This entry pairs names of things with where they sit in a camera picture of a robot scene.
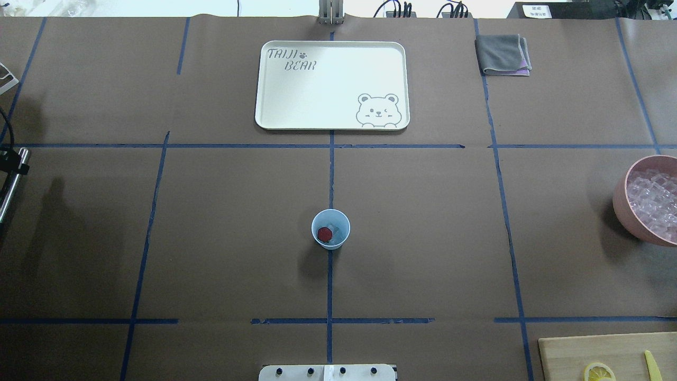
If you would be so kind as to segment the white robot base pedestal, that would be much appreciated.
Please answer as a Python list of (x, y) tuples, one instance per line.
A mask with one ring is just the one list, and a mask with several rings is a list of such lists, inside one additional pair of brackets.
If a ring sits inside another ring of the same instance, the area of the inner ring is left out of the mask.
[(389, 364), (312, 364), (263, 366), (259, 380), (398, 380)]

